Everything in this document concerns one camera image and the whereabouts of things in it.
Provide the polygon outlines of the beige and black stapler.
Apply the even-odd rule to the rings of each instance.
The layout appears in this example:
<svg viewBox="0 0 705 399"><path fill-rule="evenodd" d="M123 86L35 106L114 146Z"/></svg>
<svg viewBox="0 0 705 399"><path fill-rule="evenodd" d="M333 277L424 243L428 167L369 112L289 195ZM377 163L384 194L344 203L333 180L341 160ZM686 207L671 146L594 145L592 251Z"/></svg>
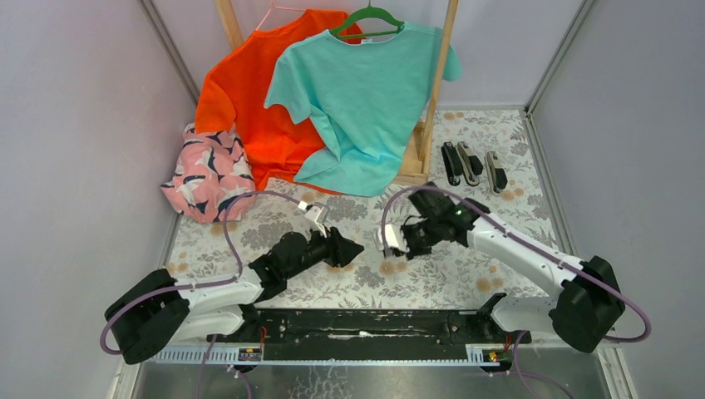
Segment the beige and black stapler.
<svg viewBox="0 0 705 399"><path fill-rule="evenodd" d="M483 164L477 154L465 141L456 144L456 151L461 159L463 176L469 186L477 186L483 172Z"/></svg>

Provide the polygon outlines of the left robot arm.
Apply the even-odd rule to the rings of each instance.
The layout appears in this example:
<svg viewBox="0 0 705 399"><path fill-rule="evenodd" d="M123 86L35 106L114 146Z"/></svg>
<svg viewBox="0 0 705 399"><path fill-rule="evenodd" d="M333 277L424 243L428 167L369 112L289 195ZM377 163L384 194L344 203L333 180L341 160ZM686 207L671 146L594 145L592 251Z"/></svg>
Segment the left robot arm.
<svg viewBox="0 0 705 399"><path fill-rule="evenodd" d="M231 335L246 342L258 330L256 303L279 295L291 278L317 264L344 268L363 250L332 227L309 236L286 233L266 254L225 279L187 282L165 269L152 271L106 309L101 348L137 364L173 342L196 337Z"/></svg>

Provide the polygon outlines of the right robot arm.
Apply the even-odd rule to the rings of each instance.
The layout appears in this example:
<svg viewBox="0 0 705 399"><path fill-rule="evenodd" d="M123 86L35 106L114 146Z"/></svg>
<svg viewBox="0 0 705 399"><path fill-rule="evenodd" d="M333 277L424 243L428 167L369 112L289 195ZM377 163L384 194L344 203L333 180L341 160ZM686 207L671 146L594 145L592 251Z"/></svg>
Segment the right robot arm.
<svg viewBox="0 0 705 399"><path fill-rule="evenodd" d="M545 292L545 298L499 296L476 321L485 341L528 330L553 333L573 349L590 353L623 315L626 304L606 259L584 260L552 249L513 229L482 203L433 183L415 188L409 200L420 219L386 224L378 234L386 249L414 259L441 242L456 243L502 262Z"/></svg>

